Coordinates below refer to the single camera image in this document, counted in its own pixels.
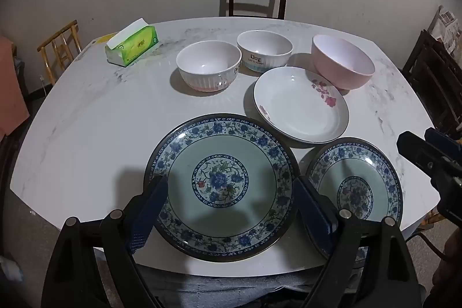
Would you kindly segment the large blue floral plate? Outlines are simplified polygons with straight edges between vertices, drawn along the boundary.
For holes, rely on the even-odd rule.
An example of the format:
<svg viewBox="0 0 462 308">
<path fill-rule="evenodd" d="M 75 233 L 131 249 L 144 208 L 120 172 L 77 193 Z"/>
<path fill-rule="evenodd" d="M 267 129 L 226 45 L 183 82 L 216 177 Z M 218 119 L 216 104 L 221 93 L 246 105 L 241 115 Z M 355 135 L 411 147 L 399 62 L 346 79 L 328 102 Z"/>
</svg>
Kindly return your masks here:
<svg viewBox="0 0 462 308">
<path fill-rule="evenodd" d="M 168 133 L 146 165 L 146 184 L 167 178 L 157 232 L 187 255 L 211 262 L 255 256 L 295 217 L 293 152 L 246 116 L 199 116 Z"/>
</svg>

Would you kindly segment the white bowl blue base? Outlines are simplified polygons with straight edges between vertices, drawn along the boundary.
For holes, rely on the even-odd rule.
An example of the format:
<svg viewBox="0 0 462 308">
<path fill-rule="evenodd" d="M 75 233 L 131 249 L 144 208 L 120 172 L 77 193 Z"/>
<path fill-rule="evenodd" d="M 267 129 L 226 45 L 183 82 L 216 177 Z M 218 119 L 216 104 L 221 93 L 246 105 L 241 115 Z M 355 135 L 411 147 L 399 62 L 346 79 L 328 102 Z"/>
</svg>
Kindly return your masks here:
<svg viewBox="0 0 462 308">
<path fill-rule="evenodd" d="M 236 42 L 243 65 L 257 73 L 285 66 L 294 49 L 289 39 L 272 31 L 245 31 Z"/>
</svg>

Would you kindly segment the pink cloth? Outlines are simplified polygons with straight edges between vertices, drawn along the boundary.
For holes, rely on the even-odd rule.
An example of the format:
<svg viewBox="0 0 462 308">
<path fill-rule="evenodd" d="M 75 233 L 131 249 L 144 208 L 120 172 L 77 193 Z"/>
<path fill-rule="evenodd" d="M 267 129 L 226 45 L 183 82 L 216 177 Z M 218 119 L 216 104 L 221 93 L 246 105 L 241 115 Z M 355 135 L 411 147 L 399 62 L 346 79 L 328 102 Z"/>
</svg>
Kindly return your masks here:
<svg viewBox="0 0 462 308">
<path fill-rule="evenodd" d="M 10 135 L 30 116 L 17 79 L 13 43 L 1 36 L 0 48 L 0 133 Z"/>
</svg>

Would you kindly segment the white bowl pink base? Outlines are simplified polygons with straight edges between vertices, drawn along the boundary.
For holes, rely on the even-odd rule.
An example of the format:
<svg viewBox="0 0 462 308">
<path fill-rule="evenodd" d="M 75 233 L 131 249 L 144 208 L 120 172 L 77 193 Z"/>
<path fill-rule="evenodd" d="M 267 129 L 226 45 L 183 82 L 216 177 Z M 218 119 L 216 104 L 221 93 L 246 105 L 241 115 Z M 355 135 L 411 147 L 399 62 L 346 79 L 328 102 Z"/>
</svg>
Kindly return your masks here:
<svg viewBox="0 0 462 308">
<path fill-rule="evenodd" d="M 176 57 L 184 82 L 198 92 L 226 89 L 235 81 L 242 52 L 226 41 L 200 41 L 185 47 Z"/>
</svg>

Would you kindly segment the green tissue box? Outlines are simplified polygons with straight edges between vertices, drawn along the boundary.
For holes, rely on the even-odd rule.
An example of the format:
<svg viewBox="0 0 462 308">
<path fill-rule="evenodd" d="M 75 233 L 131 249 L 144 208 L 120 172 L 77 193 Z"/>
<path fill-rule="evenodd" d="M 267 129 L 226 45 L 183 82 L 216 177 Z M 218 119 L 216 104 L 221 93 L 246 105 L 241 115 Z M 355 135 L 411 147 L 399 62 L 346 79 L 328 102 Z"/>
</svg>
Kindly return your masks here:
<svg viewBox="0 0 462 308">
<path fill-rule="evenodd" d="M 108 63 L 127 67 L 159 44 L 155 26 L 140 18 L 113 35 L 105 45 Z"/>
</svg>

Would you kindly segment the bamboo chair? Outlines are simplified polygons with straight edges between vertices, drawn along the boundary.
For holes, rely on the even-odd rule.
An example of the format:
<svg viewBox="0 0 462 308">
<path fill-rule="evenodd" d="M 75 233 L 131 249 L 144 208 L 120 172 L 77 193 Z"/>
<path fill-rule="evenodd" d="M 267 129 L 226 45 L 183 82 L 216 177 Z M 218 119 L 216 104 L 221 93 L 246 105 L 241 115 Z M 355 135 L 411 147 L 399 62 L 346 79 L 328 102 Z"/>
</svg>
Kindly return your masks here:
<svg viewBox="0 0 462 308">
<path fill-rule="evenodd" d="M 56 69 L 63 73 L 82 53 L 78 31 L 78 22 L 73 20 L 37 47 L 37 52 L 42 58 L 45 72 L 52 86 L 58 81 Z"/>
</svg>

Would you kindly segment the small blue floral plate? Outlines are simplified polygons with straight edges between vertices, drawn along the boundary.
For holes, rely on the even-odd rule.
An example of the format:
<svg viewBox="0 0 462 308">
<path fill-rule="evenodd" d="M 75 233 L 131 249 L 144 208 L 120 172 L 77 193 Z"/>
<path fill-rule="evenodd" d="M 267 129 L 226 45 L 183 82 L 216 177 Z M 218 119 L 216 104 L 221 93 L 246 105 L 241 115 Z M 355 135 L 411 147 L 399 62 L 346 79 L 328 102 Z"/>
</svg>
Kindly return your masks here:
<svg viewBox="0 0 462 308">
<path fill-rule="evenodd" d="M 360 220 L 392 217 L 401 223 L 403 191 L 387 156 L 360 138 L 339 138 L 322 147 L 306 175 L 319 194 Z"/>
</svg>

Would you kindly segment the snack bags pile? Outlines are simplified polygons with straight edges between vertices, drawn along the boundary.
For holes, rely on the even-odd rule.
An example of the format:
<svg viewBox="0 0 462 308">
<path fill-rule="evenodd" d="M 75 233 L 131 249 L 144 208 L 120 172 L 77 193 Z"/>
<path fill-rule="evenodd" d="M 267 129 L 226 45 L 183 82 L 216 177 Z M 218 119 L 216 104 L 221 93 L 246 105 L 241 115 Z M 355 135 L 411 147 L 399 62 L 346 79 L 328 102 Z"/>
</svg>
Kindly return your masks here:
<svg viewBox="0 0 462 308">
<path fill-rule="evenodd" d="M 452 57 L 455 57 L 460 51 L 461 26 L 458 18 L 443 5 L 438 7 L 428 28 L 428 33 L 440 41 Z"/>
</svg>

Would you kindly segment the white plate pink flowers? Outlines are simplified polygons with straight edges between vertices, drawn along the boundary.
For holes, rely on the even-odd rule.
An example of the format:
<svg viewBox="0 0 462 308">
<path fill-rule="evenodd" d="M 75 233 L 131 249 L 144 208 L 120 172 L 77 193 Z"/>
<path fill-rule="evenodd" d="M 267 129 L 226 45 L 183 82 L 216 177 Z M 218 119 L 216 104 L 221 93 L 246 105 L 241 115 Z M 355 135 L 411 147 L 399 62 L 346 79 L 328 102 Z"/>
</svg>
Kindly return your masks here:
<svg viewBox="0 0 462 308">
<path fill-rule="evenodd" d="M 349 108 L 339 90 L 309 70 L 271 69 L 254 84 L 254 104 L 278 132 L 311 145 L 327 144 L 347 130 Z"/>
</svg>

